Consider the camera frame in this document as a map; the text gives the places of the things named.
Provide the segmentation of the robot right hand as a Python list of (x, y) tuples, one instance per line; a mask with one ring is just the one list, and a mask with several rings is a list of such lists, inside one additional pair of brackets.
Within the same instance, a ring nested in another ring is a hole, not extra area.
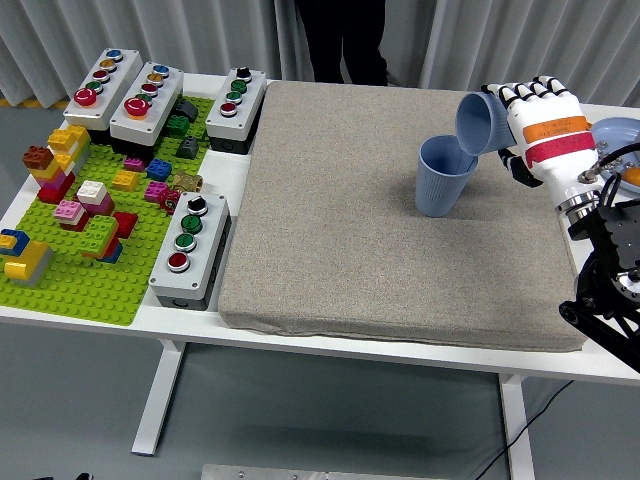
[(559, 79), (542, 75), (482, 90), (505, 107), (525, 167), (547, 186), (553, 206), (590, 190), (578, 177), (598, 160), (596, 142), (579, 99)]

